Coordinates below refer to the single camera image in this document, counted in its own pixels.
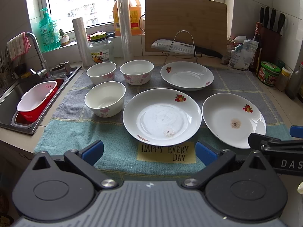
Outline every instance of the yellow jar lid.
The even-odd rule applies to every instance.
[[[98,31],[95,34],[91,35],[91,40],[98,40],[106,37],[106,32],[105,31]]]
[[[288,71],[285,67],[282,68],[281,72],[287,77],[290,76],[290,71]]]

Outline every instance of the plaid cloth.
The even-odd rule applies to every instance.
[[[140,86],[132,86],[125,82],[123,75],[117,70],[115,81],[126,86],[125,103],[138,93],[154,88],[172,88],[160,75],[161,66],[156,66],[151,80]],[[211,95],[216,93],[233,93],[240,95],[255,104],[263,114],[266,135],[291,139],[289,131],[281,116],[266,94],[260,89],[258,80],[251,72],[234,69],[211,68],[213,83],[200,91],[186,91],[200,107]],[[84,97],[94,85],[84,72],[62,103],[54,112],[44,130],[34,152],[48,151],[51,155],[63,154],[68,149],[83,149],[93,141],[100,139],[104,143],[104,155],[95,167],[110,174],[116,180],[156,178],[160,180],[182,179],[204,168],[204,164],[196,158],[194,164],[170,164],[137,160],[138,141],[125,129],[122,121],[123,110],[110,118],[100,118],[93,114],[84,104]],[[217,149],[229,148],[240,155],[247,155],[250,149],[237,149],[219,141],[207,128],[204,120],[198,132],[189,140],[203,140]]]

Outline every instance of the metal bolt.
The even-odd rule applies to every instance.
[[[198,180],[195,178],[187,178],[184,180],[184,184],[188,187],[195,187],[198,185]]]
[[[111,188],[111,187],[115,186],[115,184],[116,184],[116,182],[113,179],[104,179],[101,182],[101,185],[106,188]]]

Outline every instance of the brown bottle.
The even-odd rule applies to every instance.
[[[262,28],[262,23],[257,22],[256,23],[256,30],[255,30],[255,36],[253,38],[254,41],[258,42],[258,48],[254,54],[254,57],[252,59],[252,62],[249,65],[249,70],[251,72],[256,72],[258,67],[259,67],[259,63],[260,63],[260,54],[261,54],[261,28]]]

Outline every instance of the bowl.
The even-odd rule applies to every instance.
[[[94,85],[103,82],[113,81],[117,66],[113,62],[102,62],[90,67],[86,75],[90,77]]]
[[[201,90],[214,81],[214,75],[208,68],[188,61],[166,64],[160,73],[167,83],[180,90]]]
[[[140,142],[172,146],[190,139],[202,114],[190,96],[174,89],[150,89],[133,97],[123,111],[127,131]]]
[[[85,96],[85,105],[99,117],[108,118],[121,111],[125,86],[120,82],[104,82],[93,87]]]
[[[218,139],[235,148],[250,148],[248,137],[253,132],[266,134],[266,123],[259,109],[235,94],[208,97],[202,106],[202,116]]]
[[[154,64],[147,60],[132,60],[120,67],[125,81],[131,85],[142,85],[151,79]]]

